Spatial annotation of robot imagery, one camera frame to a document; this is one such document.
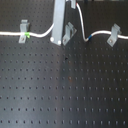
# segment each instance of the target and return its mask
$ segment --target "white cable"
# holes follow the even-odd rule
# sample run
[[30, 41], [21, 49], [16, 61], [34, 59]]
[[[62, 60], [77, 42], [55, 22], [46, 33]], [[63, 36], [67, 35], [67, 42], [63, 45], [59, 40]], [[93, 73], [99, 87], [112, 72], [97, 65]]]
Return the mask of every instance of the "white cable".
[[[51, 30], [53, 29], [53, 26], [54, 26], [54, 24], [52, 24], [52, 26], [43, 34], [36, 34], [36, 33], [29, 32], [29, 35], [34, 36], [34, 37], [38, 37], [38, 38], [45, 37], [51, 32]], [[25, 35], [25, 32], [0, 32], [0, 35], [21, 36], [21, 35]]]
[[84, 23], [83, 23], [83, 16], [82, 16], [82, 12], [81, 12], [81, 9], [80, 9], [80, 6], [79, 4], [77, 3], [76, 4], [77, 8], [78, 8], [78, 11], [79, 11], [79, 14], [80, 14], [80, 21], [81, 21], [81, 27], [82, 27], [82, 34], [83, 34], [83, 39], [85, 42], [88, 41], [88, 38], [86, 39], [85, 38], [85, 32], [84, 32]]
[[[111, 32], [110, 32], [110, 31], [102, 30], [102, 31], [96, 31], [96, 32], [92, 33], [92, 34], [86, 39], [86, 38], [85, 38], [85, 32], [84, 32], [84, 24], [83, 24], [82, 12], [81, 12], [81, 9], [80, 9], [79, 4], [77, 3], [76, 5], [77, 5], [77, 8], [78, 8], [78, 11], [79, 11], [79, 14], [80, 14], [81, 27], [82, 27], [82, 34], [83, 34], [83, 39], [84, 39], [85, 42], [87, 42], [91, 37], [93, 37], [93, 36], [95, 36], [95, 35], [98, 35], [98, 34], [108, 34], [108, 35], [111, 35]], [[118, 35], [118, 38], [120, 38], [120, 39], [128, 39], [128, 36]]]
[[45, 36], [47, 36], [52, 31], [53, 26], [54, 26], [54, 24], [52, 24], [52, 26], [43, 34], [36, 34], [36, 33], [30, 32], [29, 35], [30, 36], [34, 36], [34, 37], [38, 37], [38, 38], [45, 37]]

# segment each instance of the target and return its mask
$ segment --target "metal bracket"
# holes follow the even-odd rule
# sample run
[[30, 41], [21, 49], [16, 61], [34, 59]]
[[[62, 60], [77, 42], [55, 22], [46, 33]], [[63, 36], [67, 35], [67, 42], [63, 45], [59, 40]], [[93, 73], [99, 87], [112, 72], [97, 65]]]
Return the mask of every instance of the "metal bracket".
[[76, 0], [71, 0], [71, 8], [76, 9]]
[[108, 44], [113, 47], [118, 39], [118, 35], [121, 34], [120, 27], [117, 24], [114, 24], [111, 30], [111, 36], [107, 40]]
[[[28, 23], [28, 20], [21, 20], [21, 24], [20, 24], [20, 31], [21, 32], [27, 32], [29, 29], [30, 23]], [[19, 43], [20, 44], [24, 44], [26, 41], [26, 36], [25, 35], [21, 35], [20, 39], [19, 39]]]
[[63, 37], [63, 44], [66, 45], [76, 32], [77, 32], [77, 30], [69, 22], [68, 25], [65, 26], [65, 35]]

